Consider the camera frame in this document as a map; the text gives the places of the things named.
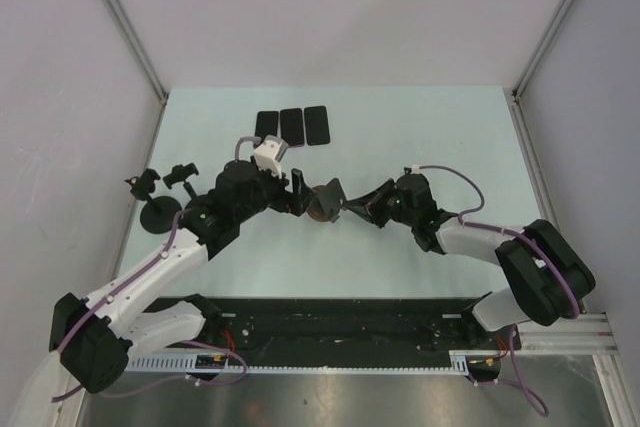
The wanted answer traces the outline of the round wooden phone stand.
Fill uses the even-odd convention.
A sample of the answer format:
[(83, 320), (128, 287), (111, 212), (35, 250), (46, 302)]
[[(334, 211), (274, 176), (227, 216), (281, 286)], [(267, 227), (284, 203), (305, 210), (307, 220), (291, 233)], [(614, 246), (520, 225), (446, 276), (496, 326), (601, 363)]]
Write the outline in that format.
[(327, 184), (312, 188), (312, 200), (306, 209), (307, 215), (316, 222), (335, 222), (346, 202), (341, 182), (331, 179)]

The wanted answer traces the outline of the purple phone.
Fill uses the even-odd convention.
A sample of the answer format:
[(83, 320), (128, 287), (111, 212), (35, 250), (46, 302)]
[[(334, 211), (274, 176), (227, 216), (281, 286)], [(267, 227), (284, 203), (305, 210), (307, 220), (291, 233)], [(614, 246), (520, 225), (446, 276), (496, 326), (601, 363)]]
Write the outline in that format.
[(281, 138), (290, 147), (305, 145), (303, 110), (301, 108), (283, 109), (279, 113)]

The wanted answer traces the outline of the black phone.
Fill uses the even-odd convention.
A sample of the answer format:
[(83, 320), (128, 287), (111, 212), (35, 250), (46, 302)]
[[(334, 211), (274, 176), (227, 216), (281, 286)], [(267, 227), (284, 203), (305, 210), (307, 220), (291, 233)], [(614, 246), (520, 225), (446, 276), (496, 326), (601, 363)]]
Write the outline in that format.
[(325, 106), (303, 109), (306, 143), (309, 146), (328, 145), (331, 142), (328, 112)]

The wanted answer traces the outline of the silver white phone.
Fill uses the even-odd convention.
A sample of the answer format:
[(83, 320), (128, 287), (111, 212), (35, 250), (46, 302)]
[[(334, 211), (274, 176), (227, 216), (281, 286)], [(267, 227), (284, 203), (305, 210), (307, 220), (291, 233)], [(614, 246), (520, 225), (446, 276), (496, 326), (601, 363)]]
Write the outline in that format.
[(276, 136), (279, 129), (278, 111), (259, 111), (256, 115), (254, 135), (261, 139), (266, 136)]

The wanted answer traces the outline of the black stand with ball joint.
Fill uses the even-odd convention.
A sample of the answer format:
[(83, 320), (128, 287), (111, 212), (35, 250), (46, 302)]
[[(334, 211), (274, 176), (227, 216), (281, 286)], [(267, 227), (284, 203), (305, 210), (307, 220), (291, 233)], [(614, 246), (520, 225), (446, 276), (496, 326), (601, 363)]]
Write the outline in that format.
[(131, 195), (143, 203), (139, 215), (142, 228), (151, 234), (163, 234), (172, 229), (174, 216), (181, 210), (181, 204), (173, 197), (162, 195), (154, 197), (156, 183), (160, 175), (151, 168), (145, 169), (139, 176), (127, 178)]

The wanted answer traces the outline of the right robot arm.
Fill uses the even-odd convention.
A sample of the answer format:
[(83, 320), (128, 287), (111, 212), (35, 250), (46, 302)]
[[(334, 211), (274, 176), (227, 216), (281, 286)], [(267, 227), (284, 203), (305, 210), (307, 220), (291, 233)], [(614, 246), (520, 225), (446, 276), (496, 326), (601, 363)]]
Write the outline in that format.
[(464, 219), (434, 199), (427, 178), (407, 169), (374, 191), (343, 204), (362, 220), (383, 228), (390, 221), (411, 230), (425, 252), (460, 255), (501, 268), (508, 287), (476, 300), (461, 323), (463, 340), (484, 348), (498, 330), (532, 321), (548, 327), (561, 318), (580, 315), (580, 301), (591, 293), (595, 278), (549, 221), (524, 227), (499, 227)]

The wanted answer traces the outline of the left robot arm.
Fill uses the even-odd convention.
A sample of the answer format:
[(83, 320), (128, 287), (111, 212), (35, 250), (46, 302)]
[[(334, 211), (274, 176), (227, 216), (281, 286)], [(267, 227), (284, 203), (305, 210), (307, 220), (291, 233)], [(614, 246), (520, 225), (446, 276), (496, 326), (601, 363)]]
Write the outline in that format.
[(313, 197), (298, 169), (285, 175), (278, 162), (228, 162), (213, 189), (173, 215), (169, 236), (155, 252), (90, 294), (68, 293), (56, 302), (50, 352), (80, 388), (96, 394), (138, 357), (191, 340), (202, 347), (214, 344), (221, 323), (209, 315), (202, 297), (193, 295), (151, 314), (146, 308), (171, 282), (235, 241), (244, 222), (267, 209), (299, 217)]

